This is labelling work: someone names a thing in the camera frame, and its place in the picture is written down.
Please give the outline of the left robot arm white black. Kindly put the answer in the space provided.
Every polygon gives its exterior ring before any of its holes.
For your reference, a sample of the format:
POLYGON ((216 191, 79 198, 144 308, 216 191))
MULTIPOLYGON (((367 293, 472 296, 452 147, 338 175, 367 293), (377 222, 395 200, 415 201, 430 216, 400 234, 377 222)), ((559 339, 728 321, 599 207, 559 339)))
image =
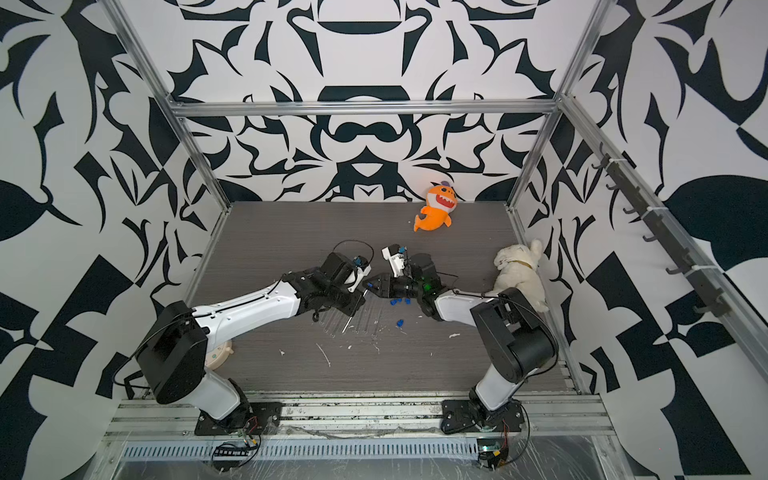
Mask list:
POLYGON ((362 256, 330 253, 319 267, 289 272, 275 283, 228 301, 166 307, 134 358, 157 403, 188 404, 227 430, 253 416, 236 382, 206 365, 216 347, 269 323, 329 309, 352 316, 363 305, 360 283, 370 273, 362 256))

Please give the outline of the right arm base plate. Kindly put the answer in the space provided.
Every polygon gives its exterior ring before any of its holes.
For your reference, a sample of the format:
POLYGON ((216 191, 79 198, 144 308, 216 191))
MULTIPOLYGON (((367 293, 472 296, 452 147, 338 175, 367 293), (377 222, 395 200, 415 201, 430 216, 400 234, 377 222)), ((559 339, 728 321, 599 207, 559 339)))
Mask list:
POLYGON ((444 400, 441 403, 443 434, 454 435, 468 431, 520 432, 525 423, 520 404, 507 402, 497 410, 487 410, 479 400, 444 400))

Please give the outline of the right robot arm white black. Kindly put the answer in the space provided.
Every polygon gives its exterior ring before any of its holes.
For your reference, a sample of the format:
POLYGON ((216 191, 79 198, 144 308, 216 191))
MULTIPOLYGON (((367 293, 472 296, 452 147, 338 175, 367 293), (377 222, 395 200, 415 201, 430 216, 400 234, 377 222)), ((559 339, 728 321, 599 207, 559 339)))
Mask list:
POLYGON ((427 317, 477 329, 491 361, 471 390, 477 411, 500 411, 529 378, 556 365, 559 344, 519 289, 495 294, 451 289, 442 282, 430 255, 411 256, 399 245, 384 248, 382 257, 391 271, 368 280, 367 290, 380 298, 414 300, 427 317))

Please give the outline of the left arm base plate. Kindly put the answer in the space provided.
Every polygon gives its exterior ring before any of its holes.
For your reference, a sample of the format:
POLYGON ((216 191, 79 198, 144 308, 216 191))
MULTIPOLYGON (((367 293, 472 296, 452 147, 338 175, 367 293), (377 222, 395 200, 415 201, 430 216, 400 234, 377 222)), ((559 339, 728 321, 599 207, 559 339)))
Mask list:
POLYGON ((220 436, 245 433, 258 435, 272 427, 278 427, 284 404, 273 401, 251 402, 248 407, 239 406, 221 420, 213 419, 201 411, 194 429, 196 436, 220 436))

